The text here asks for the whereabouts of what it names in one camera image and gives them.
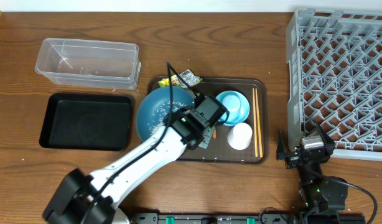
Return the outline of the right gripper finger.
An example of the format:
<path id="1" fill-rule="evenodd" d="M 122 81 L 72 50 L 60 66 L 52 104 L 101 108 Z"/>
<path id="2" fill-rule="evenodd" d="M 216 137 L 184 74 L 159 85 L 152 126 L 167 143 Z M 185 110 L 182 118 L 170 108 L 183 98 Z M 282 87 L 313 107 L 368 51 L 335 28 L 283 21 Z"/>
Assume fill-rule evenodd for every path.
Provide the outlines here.
<path id="1" fill-rule="evenodd" d="M 324 143 L 325 148 L 335 148 L 335 141 L 322 129 L 320 124 L 316 125 L 316 129 Z"/>
<path id="2" fill-rule="evenodd" d="M 276 149 L 276 160 L 284 160 L 286 156 L 285 147 L 284 147 L 284 141 L 282 138 L 281 131 L 278 131 L 278 142 L 277 142 L 277 149 Z"/>

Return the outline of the wooden chopstick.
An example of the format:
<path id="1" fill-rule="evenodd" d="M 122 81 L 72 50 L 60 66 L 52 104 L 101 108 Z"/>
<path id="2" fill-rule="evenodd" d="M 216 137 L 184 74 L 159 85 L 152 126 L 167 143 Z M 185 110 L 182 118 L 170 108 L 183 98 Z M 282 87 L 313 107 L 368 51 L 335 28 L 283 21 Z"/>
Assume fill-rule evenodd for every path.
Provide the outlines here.
<path id="1" fill-rule="evenodd" d="M 261 132 L 261 117 L 260 117 L 260 111 L 259 111 L 259 97 L 258 97 L 258 90 L 255 89 L 255 100 L 256 100 L 256 118 L 257 118 L 257 130 L 258 130 L 258 138 L 259 138 L 259 156 L 260 158 L 263 158 L 263 139 L 262 139 L 262 132 Z"/>
<path id="2" fill-rule="evenodd" d="M 258 157 L 258 137 L 257 137 L 257 122 L 256 122 L 256 89 L 252 89 L 253 96 L 253 131 L 254 131 L 254 155 Z"/>

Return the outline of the white plastic cup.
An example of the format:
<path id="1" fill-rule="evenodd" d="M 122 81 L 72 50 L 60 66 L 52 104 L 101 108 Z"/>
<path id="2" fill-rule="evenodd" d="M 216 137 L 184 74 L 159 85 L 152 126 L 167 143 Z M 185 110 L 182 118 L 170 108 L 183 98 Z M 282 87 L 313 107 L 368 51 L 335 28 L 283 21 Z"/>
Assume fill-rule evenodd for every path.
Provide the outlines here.
<path id="1" fill-rule="evenodd" d="M 227 136 L 228 144 L 236 150 L 246 149 L 251 142 L 253 130 L 247 123 L 239 123 L 235 125 Z"/>

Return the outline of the light blue bowl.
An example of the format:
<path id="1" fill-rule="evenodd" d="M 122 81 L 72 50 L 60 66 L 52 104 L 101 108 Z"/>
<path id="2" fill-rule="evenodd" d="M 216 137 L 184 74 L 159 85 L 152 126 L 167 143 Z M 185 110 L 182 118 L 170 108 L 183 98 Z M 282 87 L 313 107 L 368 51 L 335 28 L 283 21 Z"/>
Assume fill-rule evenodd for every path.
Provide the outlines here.
<path id="1" fill-rule="evenodd" d="M 220 121 L 226 120 L 226 122 L 224 123 L 225 126 L 234 126 L 244 122 L 249 116 L 249 110 L 250 110 L 249 101 L 243 94 L 233 90 L 221 92 L 220 94 L 216 96 L 216 99 L 224 106 L 223 98 L 227 95 L 236 95 L 240 99 L 241 106 L 237 114 L 229 112 L 229 118 L 227 118 L 227 114 L 224 113 L 223 116 L 220 118 Z"/>

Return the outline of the dark blue plate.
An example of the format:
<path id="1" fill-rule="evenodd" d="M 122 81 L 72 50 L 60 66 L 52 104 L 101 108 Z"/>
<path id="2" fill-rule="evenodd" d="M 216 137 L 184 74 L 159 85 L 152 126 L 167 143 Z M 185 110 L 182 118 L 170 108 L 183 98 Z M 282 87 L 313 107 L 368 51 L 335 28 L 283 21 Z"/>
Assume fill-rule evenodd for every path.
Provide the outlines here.
<path id="1" fill-rule="evenodd" d="M 193 105 L 193 97 L 186 90 L 173 87 L 172 112 Z M 170 109 L 170 88 L 158 88 L 143 99 L 136 115 L 136 130 L 141 141 L 147 140 L 164 122 Z"/>

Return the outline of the light blue cup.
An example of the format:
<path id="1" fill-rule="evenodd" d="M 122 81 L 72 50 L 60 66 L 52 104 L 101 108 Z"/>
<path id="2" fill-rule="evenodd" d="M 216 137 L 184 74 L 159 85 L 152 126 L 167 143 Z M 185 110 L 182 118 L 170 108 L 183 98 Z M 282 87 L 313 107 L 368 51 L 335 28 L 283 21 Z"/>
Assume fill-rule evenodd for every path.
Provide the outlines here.
<path id="1" fill-rule="evenodd" d="M 236 95 L 227 95 L 223 98 L 223 104 L 230 113 L 237 114 L 239 112 L 241 102 Z"/>

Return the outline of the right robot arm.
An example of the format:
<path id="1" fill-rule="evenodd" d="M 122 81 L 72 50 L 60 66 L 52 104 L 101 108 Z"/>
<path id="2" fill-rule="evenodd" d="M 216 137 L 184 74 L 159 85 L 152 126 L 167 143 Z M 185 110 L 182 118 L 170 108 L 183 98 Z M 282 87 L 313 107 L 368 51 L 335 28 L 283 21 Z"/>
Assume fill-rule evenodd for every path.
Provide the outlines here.
<path id="1" fill-rule="evenodd" d="M 336 218 L 345 209 L 348 189 L 338 183 L 340 178 L 324 176 L 321 170 L 333 154 L 334 140 L 317 126 L 315 136 L 303 138 L 294 151 L 286 151 L 278 135 L 276 159 L 284 161 L 286 169 L 297 169 L 299 175 L 299 195 L 306 206 L 299 212 L 300 222 L 311 222 L 318 215 Z"/>

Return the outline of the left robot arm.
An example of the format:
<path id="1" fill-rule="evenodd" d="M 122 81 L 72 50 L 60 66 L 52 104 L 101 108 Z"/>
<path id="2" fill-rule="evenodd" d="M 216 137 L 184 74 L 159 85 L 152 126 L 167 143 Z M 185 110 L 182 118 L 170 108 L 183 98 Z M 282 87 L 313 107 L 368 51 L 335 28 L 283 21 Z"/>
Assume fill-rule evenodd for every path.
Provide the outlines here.
<path id="1" fill-rule="evenodd" d="M 47 223 L 112 223 L 120 203 L 144 180 L 187 149 L 195 149 L 217 118 L 191 109 L 171 113 L 169 123 L 116 162 L 85 175 L 68 173 L 42 217 Z"/>

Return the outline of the grey dishwasher rack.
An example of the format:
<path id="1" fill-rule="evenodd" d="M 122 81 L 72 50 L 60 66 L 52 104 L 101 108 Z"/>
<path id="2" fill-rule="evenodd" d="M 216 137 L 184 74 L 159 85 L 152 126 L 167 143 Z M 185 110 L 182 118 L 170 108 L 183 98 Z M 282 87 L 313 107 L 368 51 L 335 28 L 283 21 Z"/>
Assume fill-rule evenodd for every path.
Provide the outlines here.
<path id="1" fill-rule="evenodd" d="M 335 157 L 382 161 L 382 13 L 298 9 L 286 62 L 289 147 L 320 125 Z"/>

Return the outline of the dark brown serving tray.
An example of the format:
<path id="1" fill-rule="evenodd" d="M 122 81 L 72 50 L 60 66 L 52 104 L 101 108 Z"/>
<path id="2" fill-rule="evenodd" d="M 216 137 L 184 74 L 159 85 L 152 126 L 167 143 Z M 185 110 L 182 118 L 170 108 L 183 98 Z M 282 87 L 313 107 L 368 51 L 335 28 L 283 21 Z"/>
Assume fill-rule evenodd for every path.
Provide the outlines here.
<path id="1" fill-rule="evenodd" d="M 254 127 L 253 118 L 253 90 L 257 89 L 258 101 L 259 101 L 259 115 L 261 125 L 261 140 L 262 140 L 262 157 L 258 154 L 260 152 L 260 143 L 257 143 L 257 149 L 255 149 L 254 136 L 251 143 L 244 150 L 233 149 L 227 141 L 227 135 L 232 127 L 219 126 L 215 127 L 216 138 L 211 138 L 207 148 L 198 147 L 194 150 L 187 150 L 177 159 L 177 161 L 187 162 L 217 162 L 225 164 L 254 164 L 258 165 L 263 163 L 269 155 L 269 128 L 268 128 L 268 106 L 267 106 L 267 89 L 263 82 L 253 78 L 208 78 L 203 77 L 202 82 L 198 84 L 195 89 L 199 93 L 204 95 L 217 96 L 223 91 L 234 90 L 240 92 L 249 101 L 249 115 L 245 120 L 252 128 Z M 161 124 L 162 113 L 150 114 L 151 109 L 146 108 L 144 104 L 141 105 L 136 115 L 136 130 L 141 141 L 147 140 L 155 131 L 157 125 Z M 141 121 L 139 114 L 146 114 L 145 122 Z"/>

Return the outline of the yellow silver snack wrapper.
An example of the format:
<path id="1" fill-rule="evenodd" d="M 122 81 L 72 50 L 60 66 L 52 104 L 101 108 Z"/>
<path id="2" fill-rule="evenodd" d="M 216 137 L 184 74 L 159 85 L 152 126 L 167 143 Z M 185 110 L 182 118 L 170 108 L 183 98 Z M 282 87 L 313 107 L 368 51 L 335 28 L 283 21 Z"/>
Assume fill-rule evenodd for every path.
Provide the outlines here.
<path id="1" fill-rule="evenodd" d="M 171 76 L 172 85 L 180 88 L 187 88 L 187 86 L 195 86 L 202 82 L 203 78 L 196 76 L 190 69 L 182 72 L 181 79 L 177 75 Z"/>

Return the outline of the clear plastic bin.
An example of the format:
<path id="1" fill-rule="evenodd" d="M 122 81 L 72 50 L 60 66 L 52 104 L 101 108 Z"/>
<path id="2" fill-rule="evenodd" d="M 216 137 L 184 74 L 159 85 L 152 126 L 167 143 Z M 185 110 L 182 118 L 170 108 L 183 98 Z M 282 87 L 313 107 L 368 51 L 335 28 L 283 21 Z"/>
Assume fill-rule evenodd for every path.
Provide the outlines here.
<path id="1" fill-rule="evenodd" d="M 136 44 L 59 38 L 42 42 L 35 65 L 57 85 L 119 90 L 137 88 L 140 69 Z"/>

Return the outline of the black rectangular tray bin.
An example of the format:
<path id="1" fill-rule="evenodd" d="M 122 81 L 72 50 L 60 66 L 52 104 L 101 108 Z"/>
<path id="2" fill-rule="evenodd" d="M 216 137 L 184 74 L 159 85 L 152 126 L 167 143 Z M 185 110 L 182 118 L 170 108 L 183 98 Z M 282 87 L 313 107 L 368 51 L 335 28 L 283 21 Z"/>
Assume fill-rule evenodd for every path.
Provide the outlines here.
<path id="1" fill-rule="evenodd" d="M 128 145 L 132 101 L 127 96 L 55 93 L 40 132 L 43 148 L 121 151 Z"/>

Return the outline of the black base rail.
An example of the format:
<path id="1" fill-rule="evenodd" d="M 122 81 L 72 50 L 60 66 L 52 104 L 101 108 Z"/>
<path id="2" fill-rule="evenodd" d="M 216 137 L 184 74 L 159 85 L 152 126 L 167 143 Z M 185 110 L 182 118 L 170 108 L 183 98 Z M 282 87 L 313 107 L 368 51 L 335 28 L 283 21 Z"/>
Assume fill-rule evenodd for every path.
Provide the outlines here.
<path id="1" fill-rule="evenodd" d="M 261 215 L 176 215 L 158 213 L 137 213 L 131 223 L 136 224 L 364 224 L 361 215 L 287 215 L 262 213 Z"/>

